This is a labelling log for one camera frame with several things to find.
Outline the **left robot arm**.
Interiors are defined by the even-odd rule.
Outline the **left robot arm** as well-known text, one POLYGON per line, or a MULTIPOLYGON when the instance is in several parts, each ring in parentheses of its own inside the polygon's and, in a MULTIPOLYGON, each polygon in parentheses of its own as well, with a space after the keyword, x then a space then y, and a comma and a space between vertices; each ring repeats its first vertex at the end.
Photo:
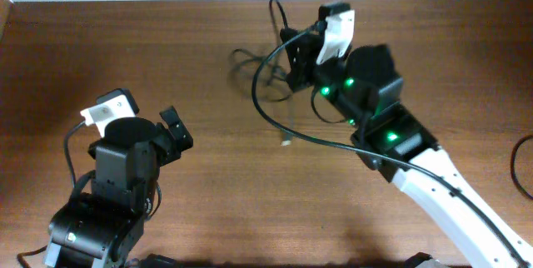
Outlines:
POLYGON ((162 166, 193 145, 175 107, 161 121, 140 117, 108 123, 88 149, 94 170, 78 179, 65 206, 51 219, 43 263, 48 267, 124 267, 154 200, 162 166))

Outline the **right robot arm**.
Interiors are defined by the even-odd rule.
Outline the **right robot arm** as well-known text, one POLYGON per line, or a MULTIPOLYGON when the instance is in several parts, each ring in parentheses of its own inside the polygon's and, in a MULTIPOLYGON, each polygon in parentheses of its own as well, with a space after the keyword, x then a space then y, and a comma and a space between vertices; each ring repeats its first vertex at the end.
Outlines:
POLYGON ((460 174, 401 104, 403 79, 386 44, 333 47, 323 33, 280 32, 289 87, 312 87, 355 126, 353 147, 367 167, 409 196, 474 267, 530 267, 532 247, 460 174))

